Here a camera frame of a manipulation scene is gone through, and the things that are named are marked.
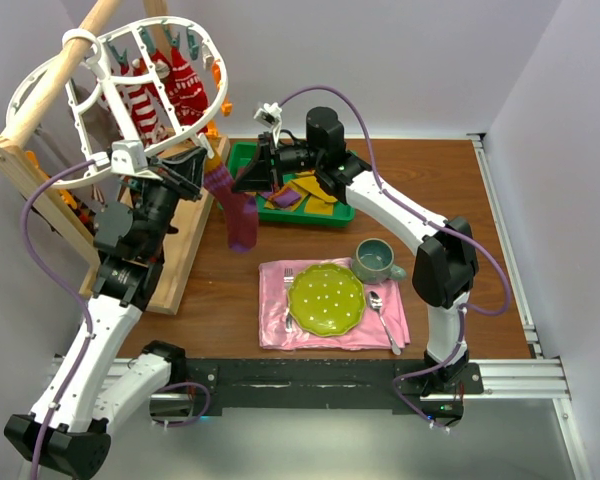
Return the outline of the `yellow monster sock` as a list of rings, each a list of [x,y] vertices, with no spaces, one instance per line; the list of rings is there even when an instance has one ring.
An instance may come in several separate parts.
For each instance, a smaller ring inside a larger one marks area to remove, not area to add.
[[[313,175],[302,175],[291,180],[304,196],[304,212],[312,215],[332,216],[337,199],[328,195]]]

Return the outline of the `purple yellow striped sock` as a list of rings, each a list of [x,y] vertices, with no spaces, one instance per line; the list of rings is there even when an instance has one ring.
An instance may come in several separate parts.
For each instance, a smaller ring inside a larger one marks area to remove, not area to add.
[[[273,210],[291,210],[301,203],[304,196],[299,192],[293,182],[285,184],[281,189],[275,192],[262,192],[259,194],[265,201],[264,205]]]

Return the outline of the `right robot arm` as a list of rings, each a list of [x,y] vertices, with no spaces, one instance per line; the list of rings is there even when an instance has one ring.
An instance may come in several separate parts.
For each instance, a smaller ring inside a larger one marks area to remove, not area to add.
[[[434,215],[383,180],[348,149],[344,126],[333,109],[311,109],[304,139],[289,144],[279,140],[281,113],[276,103],[255,111],[255,120],[266,130],[258,137],[252,160],[237,176],[235,191],[272,191],[284,176],[312,171],[327,194],[372,217],[401,240],[415,257],[412,285],[427,305],[429,338],[419,374],[432,390],[449,392],[469,363],[465,316],[479,267],[468,221]]]

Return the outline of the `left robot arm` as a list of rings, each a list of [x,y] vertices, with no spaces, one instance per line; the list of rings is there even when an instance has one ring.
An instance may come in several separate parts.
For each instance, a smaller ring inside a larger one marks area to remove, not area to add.
[[[163,242],[175,232],[178,203],[201,197],[207,151],[195,147],[148,161],[135,203],[115,201],[95,216],[100,265],[91,296],[72,297],[82,310],[74,341],[55,376],[26,414],[12,415],[4,435],[30,463],[71,479],[102,467],[115,430],[157,392],[208,394],[189,380],[184,349],[152,341],[110,387],[103,385],[125,338],[146,311],[164,265]]]

